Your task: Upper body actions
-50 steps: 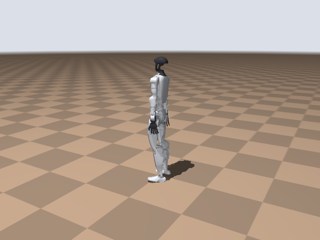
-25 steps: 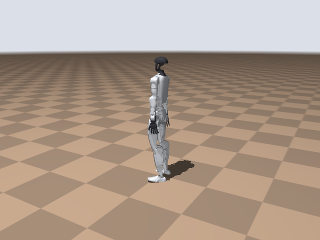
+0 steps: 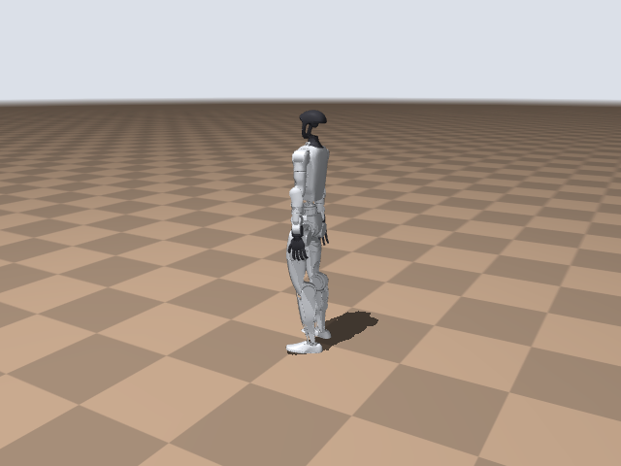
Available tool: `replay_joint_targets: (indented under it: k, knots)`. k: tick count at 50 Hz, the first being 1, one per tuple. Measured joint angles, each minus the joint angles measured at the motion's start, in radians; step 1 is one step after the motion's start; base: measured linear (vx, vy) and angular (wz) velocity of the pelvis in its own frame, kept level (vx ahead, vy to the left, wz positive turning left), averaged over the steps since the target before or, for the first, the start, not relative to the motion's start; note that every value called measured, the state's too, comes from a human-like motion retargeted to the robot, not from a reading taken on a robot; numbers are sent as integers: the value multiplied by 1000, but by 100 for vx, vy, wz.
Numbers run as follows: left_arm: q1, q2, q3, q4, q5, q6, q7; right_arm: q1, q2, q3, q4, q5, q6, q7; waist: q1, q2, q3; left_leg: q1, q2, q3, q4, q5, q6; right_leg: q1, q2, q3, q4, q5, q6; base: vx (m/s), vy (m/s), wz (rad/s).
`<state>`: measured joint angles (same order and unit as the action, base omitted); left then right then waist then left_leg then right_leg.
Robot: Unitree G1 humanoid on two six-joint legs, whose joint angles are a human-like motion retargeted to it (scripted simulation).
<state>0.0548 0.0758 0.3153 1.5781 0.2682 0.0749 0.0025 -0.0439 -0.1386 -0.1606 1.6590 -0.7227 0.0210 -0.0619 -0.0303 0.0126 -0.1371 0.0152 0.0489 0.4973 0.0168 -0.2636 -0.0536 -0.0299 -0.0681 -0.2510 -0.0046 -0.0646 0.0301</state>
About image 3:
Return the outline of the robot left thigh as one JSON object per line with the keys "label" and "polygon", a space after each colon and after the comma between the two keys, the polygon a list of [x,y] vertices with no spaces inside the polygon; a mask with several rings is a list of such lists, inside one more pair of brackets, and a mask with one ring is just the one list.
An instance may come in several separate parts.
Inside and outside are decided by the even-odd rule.
{"label": "robot left thigh", "polygon": [[[305,247],[308,247],[311,244],[311,238],[312,238],[311,227],[308,224],[303,223],[303,231],[304,231],[304,236],[302,237],[302,240],[304,241]],[[296,259],[294,260],[292,257],[292,249],[291,249],[291,252],[288,253],[288,247],[291,244],[291,240],[293,238],[294,237],[292,237],[292,230],[291,230],[288,236],[287,248],[286,248],[286,259],[287,259],[287,266],[288,266],[290,279],[300,297],[301,297],[301,291],[303,287],[306,285],[312,286],[315,289],[315,295],[316,295],[315,285],[313,283],[304,281],[304,276],[306,274],[307,260],[306,259],[302,260],[299,254],[300,261],[298,261],[296,258],[296,252],[295,252]],[[303,254],[303,250],[302,250],[302,254]]]}

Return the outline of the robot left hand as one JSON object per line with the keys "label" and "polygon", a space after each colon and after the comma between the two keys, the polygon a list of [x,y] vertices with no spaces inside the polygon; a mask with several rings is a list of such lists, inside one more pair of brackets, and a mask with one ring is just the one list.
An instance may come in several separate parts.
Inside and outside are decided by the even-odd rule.
{"label": "robot left hand", "polygon": [[[291,228],[292,230],[292,228]],[[303,231],[303,226],[301,225],[300,228],[301,234],[293,234],[292,232],[292,237],[294,237],[291,240],[291,244],[288,247],[288,253],[291,252],[292,249],[292,257],[295,260],[297,258],[298,261],[300,261],[300,258],[302,260],[308,259],[307,255],[306,255],[306,251],[305,251],[305,244],[304,241],[302,240],[302,237],[304,236],[304,231]],[[303,254],[302,254],[302,250],[303,250]],[[299,253],[298,253],[299,251]],[[296,252],[296,258],[295,258],[295,252]],[[299,254],[300,254],[300,258],[299,258]],[[304,255],[304,257],[303,257]]]}

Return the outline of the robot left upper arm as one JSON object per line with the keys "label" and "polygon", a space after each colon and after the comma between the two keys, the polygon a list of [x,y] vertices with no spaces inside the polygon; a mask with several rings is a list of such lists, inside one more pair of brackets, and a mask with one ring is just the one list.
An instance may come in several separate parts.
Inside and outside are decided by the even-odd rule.
{"label": "robot left upper arm", "polygon": [[[302,192],[302,196],[304,197],[305,191],[306,191],[307,165],[310,162],[310,150],[308,149],[295,150],[292,154],[292,162],[293,162],[293,171],[295,171],[293,174],[293,178],[296,183],[296,186],[294,186],[293,188],[295,187],[299,188]],[[290,191],[289,191],[289,196],[290,196]]]}

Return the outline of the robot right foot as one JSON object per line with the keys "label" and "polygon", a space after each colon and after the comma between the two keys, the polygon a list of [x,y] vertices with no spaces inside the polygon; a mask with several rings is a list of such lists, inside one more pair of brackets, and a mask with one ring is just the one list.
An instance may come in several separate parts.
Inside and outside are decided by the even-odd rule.
{"label": "robot right foot", "polygon": [[[318,328],[318,326],[317,326],[317,328]],[[316,329],[316,327],[314,327],[314,336],[317,336],[317,337],[320,337],[320,338],[323,338],[323,339],[330,339],[331,338],[331,333],[330,333],[329,330],[327,330],[327,329],[324,330],[324,328],[322,328],[323,329],[322,332],[319,332],[319,331],[317,331],[315,329]],[[304,329],[302,329],[301,331],[305,333]]]}

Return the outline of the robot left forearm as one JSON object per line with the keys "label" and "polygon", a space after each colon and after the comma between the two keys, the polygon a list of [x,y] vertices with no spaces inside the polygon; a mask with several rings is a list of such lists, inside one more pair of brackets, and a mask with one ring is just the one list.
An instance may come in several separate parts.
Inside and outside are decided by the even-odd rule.
{"label": "robot left forearm", "polygon": [[292,207],[292,232],[293,234],[301,234],[300,228],[303,226],[303,208],[305,203],[303,202],[302,192],[299,188],[292,188],[290,190],[291,207]]}

